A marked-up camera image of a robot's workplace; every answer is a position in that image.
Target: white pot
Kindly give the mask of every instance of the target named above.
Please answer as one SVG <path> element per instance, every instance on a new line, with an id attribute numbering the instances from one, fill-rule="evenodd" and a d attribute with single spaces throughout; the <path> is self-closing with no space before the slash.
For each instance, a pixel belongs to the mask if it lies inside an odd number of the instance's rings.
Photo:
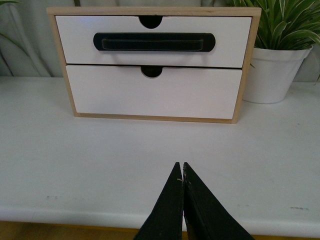
<path id="1" fill-rule="evenodd" d="M 258 104 L 282 101 L 309 53 L 310 49 L 254 48 L 243 100 Z"/>

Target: white drawer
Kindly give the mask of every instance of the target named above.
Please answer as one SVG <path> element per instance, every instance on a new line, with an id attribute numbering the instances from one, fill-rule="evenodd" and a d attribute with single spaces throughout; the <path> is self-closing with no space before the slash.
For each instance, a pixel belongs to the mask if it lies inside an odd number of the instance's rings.
<path id="1" fill-rule="evenodd" d="M 232 119 L 241 70 L 67 65 L 77 113 Z"/>
<path id="2" fill-rule="evenodd" d="M 251 17 L 164 16 L 149 29 L 138 16 L 55 16 L 67 64 L 242 68 Z M 210 52 L 99 51 L 96 33 L 212 33 Z"/>

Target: black drawer handle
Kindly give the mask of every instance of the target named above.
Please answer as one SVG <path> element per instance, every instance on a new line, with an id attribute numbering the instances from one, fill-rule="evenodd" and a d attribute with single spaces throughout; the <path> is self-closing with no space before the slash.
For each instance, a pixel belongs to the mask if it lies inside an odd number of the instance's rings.
<path id="1" fill-rule="evenodd" d="M 211 33 L 96 33 L 99 51 L 210 52 L 216 39 Z"/>

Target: small wooden cabinet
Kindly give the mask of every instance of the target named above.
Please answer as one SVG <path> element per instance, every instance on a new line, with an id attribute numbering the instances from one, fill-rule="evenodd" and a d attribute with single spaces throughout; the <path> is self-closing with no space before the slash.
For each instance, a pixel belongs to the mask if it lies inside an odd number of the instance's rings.
<path id="1" fill-rule="evenodd" d="M 75 116 L 237 122 L 259 8 L 50 7 L 47 12 Z M 96 34 L 123 33 L 135 38 L 94 42 Z M 206 50 L 205 39 L 187 34 L 210 35 L 213 48 Z M 122 48 L 124 42 L 130 49 L 105 47 Z M 158 42 L 159 49 L 148 48 Z"/>

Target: potted plant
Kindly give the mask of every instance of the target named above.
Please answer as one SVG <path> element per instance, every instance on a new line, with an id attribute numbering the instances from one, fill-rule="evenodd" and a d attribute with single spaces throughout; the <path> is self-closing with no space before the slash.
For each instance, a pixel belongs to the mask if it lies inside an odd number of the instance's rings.
<path id="1" fill-rule="evenodd" d="M 231 0 L 262 9 L 243 99 L 282 101 L 313 44 L 320 45 L 320 0 Z"/>

